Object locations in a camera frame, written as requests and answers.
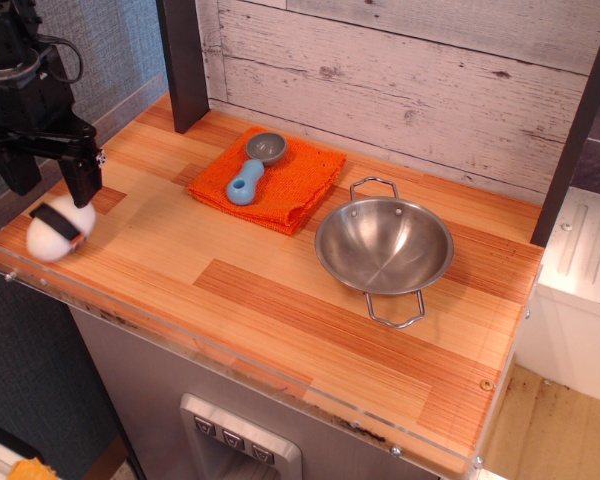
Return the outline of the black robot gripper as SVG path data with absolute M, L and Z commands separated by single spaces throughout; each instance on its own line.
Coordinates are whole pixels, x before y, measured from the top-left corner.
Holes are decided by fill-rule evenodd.
M 55 47 L 30 49 L 23 61 L 0 69 L 0 175 L 24 196 L 42 181 L 30 153 L 62 159 L 74 205 L 84 208 L 102 188 L 106 156 L 96 129 L 73 112 L 72 83 Z

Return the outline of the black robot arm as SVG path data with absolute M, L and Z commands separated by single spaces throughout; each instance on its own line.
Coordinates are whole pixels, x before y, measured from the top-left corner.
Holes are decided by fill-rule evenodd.
M 32 1 L 0 1 L 0 175 L 19 195 L 42 180 L 37 161 L 55 160 L 78 208 L 102 187 L 103 151 L 94 126 L 73 111 L 58 51 L 64 39 L 42 35 Z

